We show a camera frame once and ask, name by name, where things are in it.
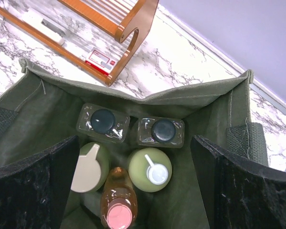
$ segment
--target bottle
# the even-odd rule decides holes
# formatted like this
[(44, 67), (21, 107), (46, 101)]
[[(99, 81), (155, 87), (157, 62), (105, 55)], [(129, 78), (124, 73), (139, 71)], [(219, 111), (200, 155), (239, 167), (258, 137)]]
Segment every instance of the bottle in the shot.
[(109, 172), (101, 197), (101, 222), (110, 229), (126, 229), (138, 215), (137, 197), (127, 171), (116, 167)]
[(90, 142), (80, 149), (71, 190), (78, 193), (98, 190), (108, 176), (110, 159), (108, 149), (100, 143)]
[(181, 148), (184, 144), (184, 122), (181, 119), (146, 117), (134, 125), (136, 143), (140, 146)]
[(163, 189), (172, 177), (172, 170), (168, 156), (157, 148), (135, 150), (128, 158), (129, 177), (144, 192)]
[(77, 122), (77, 130), (97, 139), (111, 142), (125, 140), (130, 117), (124, 113), (94, 104), (84, 104)]

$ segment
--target white wall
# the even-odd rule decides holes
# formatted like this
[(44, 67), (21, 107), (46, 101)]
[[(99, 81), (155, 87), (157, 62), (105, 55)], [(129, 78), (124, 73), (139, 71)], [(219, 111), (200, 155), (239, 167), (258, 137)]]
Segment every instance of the white wall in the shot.
[(160, 0), (286, 102), (286, 0)]

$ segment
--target marble table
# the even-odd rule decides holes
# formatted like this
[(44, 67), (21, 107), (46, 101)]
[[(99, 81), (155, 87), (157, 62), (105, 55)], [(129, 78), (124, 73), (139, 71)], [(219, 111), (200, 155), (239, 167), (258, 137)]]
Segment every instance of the marble table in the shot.
[[(13, 14), (20, 15), (26, 10), (23, 2), (23, 0), (1, 0), (0, 4)], [(86, 35), (91, 35), (92, 43), (106, 46), (104, 42), (106, 39), (102, 34), (97, 29), (90, 28), (89, 24), (84, 24), (80, 18), (60, 15), (54, 8), (49, 14), (53, 20), (67, 23), (74, 34), (78, 32), (83, 35), (86, 31)], [(205, 51), (207, 48), (197, 40), (187, 39), (181, 32), (173, 29), (171, 22), (165, 20), (166, 17), (168, 17), (167, 12), (160, 7), (150, 34), (112, 88), (144, 98), (174, 87), (238, 76), (233, 73), (233, 69), (222, 65), (218, 57), (210, 52), (207, 54)], [(72, 46), (71, 42), (69, 44), (73, 52), (82, 56), (83, 51), (80, 48)], [(0, 16), (0, 95), (22, 77), (18, 64), (21, 57), (30, 59), (57, 77), (102, 85)], [(250, 102), (252, 121), (264, 126), (269, 166), (284, 171), (286, 116), (252, 90)]]

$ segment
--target beige lid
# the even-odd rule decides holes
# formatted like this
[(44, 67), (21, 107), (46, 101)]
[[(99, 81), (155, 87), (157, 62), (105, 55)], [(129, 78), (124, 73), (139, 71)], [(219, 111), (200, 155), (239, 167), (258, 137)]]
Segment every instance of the beige lid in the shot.
[(77, 161), (71, 190), (88, 192), (95, 188), (101, 179), (101, 166), (96, 160), (100, 145), (94, 144), (86, 155), (80, 155)]

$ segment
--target gray marble vein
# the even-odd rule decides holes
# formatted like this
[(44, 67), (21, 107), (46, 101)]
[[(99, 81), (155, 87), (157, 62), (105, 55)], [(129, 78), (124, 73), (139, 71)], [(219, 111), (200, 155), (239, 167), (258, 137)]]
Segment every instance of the gray marble vein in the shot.
[[(125, 45), (117, 45), (112, 38), (67, 9), (57, 1), (46, 0), (47, 8), (39, 9), (66, 28), (65, 48), (84, 59), (92, 46), (119, 58)], [(33, 0), (0, 0), (0, 6), (16, 16), (34, 6)], [(206, 54), (195, 39), (189, 41), (157, 15), (145, 42), (129, 61), (112, 88), (137, 98), (156, 92), (195, 83), (211, 82), (237, 77), (233, 70), (223, 66), (214, 55)], [(72, 63), (54, 53), (5, 21), (0, 16), (0, 95), (21, 77), (18, 60), (26, 57), (57, 77), (102, 85)], [(263, 97), (251, 91), (251, 115), (254, 122), (264, 126), (269, 165), (286, 168), (286, 116)]]

